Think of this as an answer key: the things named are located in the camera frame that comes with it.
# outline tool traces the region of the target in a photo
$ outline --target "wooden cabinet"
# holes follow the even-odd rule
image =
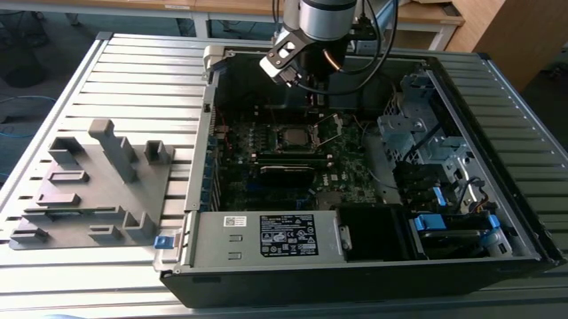
[[[568,0],[453,0],[465,18],[448,51],[488,53],[520,91],[568,41]]]

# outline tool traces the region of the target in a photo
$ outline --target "metal table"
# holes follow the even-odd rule
[[[160,228],[180,226],[204,88],[202,55],[211,43],[268,46],[259,41],[99,35],[0,191],[0,312],[10,310],[0,317],[67,314],[85,318],[304,318],[387,311],[382,317],[398,318],[419,311],[442,318],[478,318],[510,316],[512,311],[517,317],[541,314],[542,310],[565,312],[566,267],[536,278],[501,282],[466,296],[192,310],[183,307],[157,279],[151,247],[41,251],[8,248],[10,230],[47,172],[48,144],[55,136],[75,136],[88,142],[92,118],[111,118],[117,135],[127,136],[132,144],[161,140],[175,146]],[[476,54],[394,53],[429,54],[442,62],[550,236],[568,250],[568,155],[493,63]]]

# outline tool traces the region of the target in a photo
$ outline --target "motherboard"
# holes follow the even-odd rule
[[[294,114],[255,107],[219,112],[220,210],[329,210],[379,201],[351,114]]]

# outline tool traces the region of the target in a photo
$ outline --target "power supply label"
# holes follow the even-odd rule
[[[313,215],[260,216],[260,254],[264,257],[315,256],[318,237]]]

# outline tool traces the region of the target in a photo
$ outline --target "gray plastic block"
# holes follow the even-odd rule
[[[21,214],[21,217],[25,218],[31,223],[43,223],[43,222],[52,222],[53,218],[49,216],[49,212],[47,211],[39,211],[39,212],[31,212]]]
[[[131,212],[127,212],[124,216],[123,229],[132,239],[136,240],[152,238],[156,227],[145,213],[141,213],[140,221],[137,222]]]
[[[77,194],[40,194],[37,196],[36,204],[40,206],[52,205],[77,205],[80,197]]]
[[[33,204],[32,207],[25,208],[24,213],[32,213],[31,219],[23,218],[18,228],[39,227],[49,234],[49,239],[45,242],[36,241],[35,243],[9,241],[12,249],[127,247],[152,244],[152,236],[132,238],[123,230],[123,222],[125,212],[129,211],[137,225],[137,221],[143,218],[149,219],[149,226],[159,225],[171,165],[149,165],[145,160],[144,145],[132,145],[131,147],[137,159],[131,162],[137,175],[132,183],[124,183],[107,160],[99,143],[83,145],[84,152],[75,154],[80,169],[89,176],[87,183],[52,183],[47,178],[51,173],[68,171],[57,162],[52,162],[37,194],[76,194],[80,201],[77,205],[39,207]],[[166,150],[172,158],[174,147],[166,146]],[[88,236],[89,225],[113,225],[121,234],[120,239],[95,241]],[[147,228],[140,227],[139,230],[131,230],[136,236],[140,233],[144,234]]]
[[[89,225],[87,235],[97,242],[105,243],[117,241],[123,238],[123,234],[113,225]]]
[[[75,154],[84,152],[77,140],[73,137],[55,138],[49,146],[48,153],[63,169],[77,169],[79,164]]]
[[[104,155],[116,169],[117,175],[125,183],[131,183],[136,178],[136,171],[131,166],[132,147],[125,138],[120,139],[115,136],[112,121],[101,118],[92,120],[88,135],[99,140]]]
[[[161,141],[147,141],[144,155],[149,165],[164,165],[171,162],[168,151]]]
[[[53,183],[85,183],[88,174],[85,171],[53,171],[47,179]]]
[[[44,243],[48,234],[41,228],[14,229],[9,238],[17,243]]]
[[[95,217],[97,219],[119,219],[123,220],[125,215],[125,210],[121,206],[117,206],[113,210],[100,209],[95,211]]]

